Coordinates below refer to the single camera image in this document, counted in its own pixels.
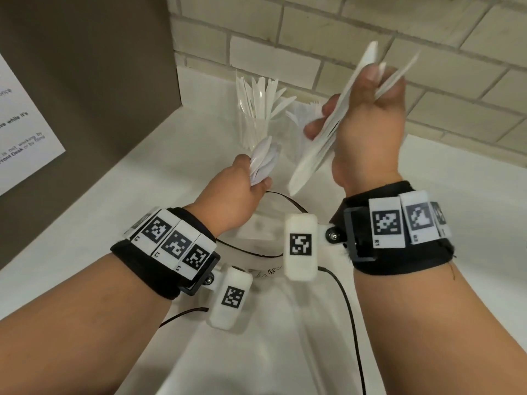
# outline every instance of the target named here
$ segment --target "person's left arm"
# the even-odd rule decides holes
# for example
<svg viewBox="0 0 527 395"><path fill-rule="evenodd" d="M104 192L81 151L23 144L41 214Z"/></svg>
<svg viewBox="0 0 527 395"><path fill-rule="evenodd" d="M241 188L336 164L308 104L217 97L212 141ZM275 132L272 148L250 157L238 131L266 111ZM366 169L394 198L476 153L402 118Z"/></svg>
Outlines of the person's left arm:
<svg viewBox="0 0 527 395"><path fill-rule="evenodd" d="M214 237L243 225L271 185L251 187L238 155L186 209ZM139 358L171 301L113 254L0 321L0 394L111 394Z"/></svg>

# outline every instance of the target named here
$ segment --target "white sensor device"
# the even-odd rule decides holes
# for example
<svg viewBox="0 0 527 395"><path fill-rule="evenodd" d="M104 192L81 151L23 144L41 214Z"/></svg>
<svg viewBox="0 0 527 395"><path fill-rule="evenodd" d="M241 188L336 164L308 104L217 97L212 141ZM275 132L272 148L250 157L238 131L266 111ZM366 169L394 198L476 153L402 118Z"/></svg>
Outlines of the white sensor device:
<svg viewBox="0 0 527 395"><path fill-rule="evenodd" d="M318 219L310 213L289 214L284 226L284 274L292 281L312 281L318 269Z"/></svg>
<svg viewBox="0 0 527 395"><path fill-rule="evenodd" d="M223 282L214 292L207 321L215 329L230 330L240 316L253 276L236 267L229 267Z"/></svg>

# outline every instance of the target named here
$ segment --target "forearm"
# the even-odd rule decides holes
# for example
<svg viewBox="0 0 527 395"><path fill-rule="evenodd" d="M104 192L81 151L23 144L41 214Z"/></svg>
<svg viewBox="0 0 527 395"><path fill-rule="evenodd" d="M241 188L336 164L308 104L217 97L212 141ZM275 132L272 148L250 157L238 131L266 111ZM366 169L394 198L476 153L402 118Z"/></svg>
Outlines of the forearm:
<svg viewBox="0 0 527 395"><path fill-rule="evenodd" d="M452 263L355 287L388 394L527 393L527 355Z"/></svg>
<svg viewBox="0 0 527 395"><path fill-rule="evenodd" d="M115 392L170 303L102 257L0 322L0 394Z"/></svg>

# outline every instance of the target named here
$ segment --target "fingernail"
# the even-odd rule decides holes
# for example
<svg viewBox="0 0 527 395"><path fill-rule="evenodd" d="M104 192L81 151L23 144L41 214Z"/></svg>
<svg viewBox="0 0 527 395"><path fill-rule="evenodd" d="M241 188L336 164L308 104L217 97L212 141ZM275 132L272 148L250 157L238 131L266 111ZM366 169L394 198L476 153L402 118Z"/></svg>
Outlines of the fingernail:
<svg viewBox="0 0 527 395"><path fill-rule="evenodd" d="M370 81L378 81L379 66L377 64L371 64L371 65L365 66L362 73L366 79Z"/></svg>

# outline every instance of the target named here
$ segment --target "tile wall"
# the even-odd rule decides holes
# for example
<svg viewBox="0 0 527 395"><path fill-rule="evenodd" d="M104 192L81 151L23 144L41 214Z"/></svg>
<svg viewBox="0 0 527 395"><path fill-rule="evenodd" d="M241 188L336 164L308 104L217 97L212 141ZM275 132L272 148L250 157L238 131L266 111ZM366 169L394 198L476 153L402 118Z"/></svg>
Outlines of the tile wall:
<svg viewBox="0 0 527 395"><path fill-rule="evenodd" d="M527 167L527 0L168 0L178 65L340 92L366 45L407 74L407 130Z"/></svg>

